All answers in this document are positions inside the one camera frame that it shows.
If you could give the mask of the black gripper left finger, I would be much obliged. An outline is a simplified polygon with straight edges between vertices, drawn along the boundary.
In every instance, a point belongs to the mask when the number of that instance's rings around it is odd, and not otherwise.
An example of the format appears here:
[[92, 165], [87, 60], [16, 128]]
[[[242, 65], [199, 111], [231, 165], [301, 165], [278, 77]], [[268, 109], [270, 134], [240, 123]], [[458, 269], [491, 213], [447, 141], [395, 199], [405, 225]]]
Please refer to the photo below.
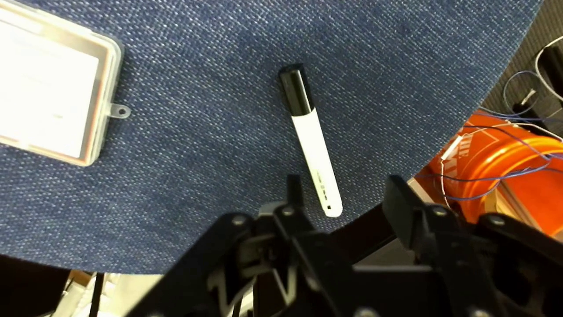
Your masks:
[[301, 178], [257, 217], [226, 213], [148, 290], [127, 317], [227, 317], [263, 282], [256, 317], [352, 317], [352, 264], [305, 215]]

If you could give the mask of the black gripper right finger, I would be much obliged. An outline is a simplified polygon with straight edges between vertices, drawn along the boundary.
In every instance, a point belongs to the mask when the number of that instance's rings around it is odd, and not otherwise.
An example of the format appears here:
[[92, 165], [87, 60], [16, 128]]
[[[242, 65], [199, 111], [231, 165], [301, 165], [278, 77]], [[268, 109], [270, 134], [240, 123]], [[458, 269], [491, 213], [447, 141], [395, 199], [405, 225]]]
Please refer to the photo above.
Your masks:
[[439, 273], [454, 317], [563, 317], [563, 245], [502, 213], [470, 224], [386, 180], [382, 211], [400, 241]]

